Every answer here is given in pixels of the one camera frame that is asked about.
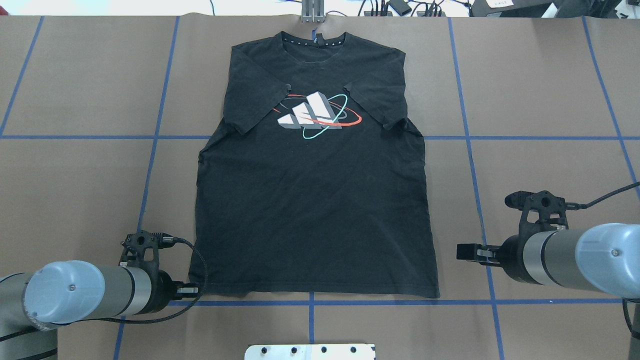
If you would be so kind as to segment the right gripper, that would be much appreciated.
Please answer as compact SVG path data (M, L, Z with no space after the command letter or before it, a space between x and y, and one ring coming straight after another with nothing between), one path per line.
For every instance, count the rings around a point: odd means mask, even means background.
M455 249L455 259L478 264L500 263L500 267L514 281L525 283L519 255L519 235L511 235L501 246L478 243L460 243Z

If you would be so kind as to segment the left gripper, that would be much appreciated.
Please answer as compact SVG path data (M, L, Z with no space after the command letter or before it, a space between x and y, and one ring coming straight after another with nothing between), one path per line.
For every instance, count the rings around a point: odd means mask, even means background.
M184 283L172 280L164 270L158 271L156 278L151 282L151 293L147 302L147 312L157 313L164 309L174 296L198 296L201 287L197 283Z

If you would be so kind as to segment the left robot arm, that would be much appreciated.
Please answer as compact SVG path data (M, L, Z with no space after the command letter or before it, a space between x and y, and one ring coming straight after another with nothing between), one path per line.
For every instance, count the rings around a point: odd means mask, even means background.
M0 287L3 360L55 360L64 326L156 313L170 301L202 293L200 284L174 281L156 265L98 266L84 260L2 276Z

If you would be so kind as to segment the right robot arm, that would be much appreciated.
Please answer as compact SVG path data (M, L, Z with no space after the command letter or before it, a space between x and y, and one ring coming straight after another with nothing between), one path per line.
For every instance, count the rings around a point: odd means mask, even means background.
M542 231L503 244L462 243L458 260L498 267L525 284L640 298L640 226L606 223L586 230Z

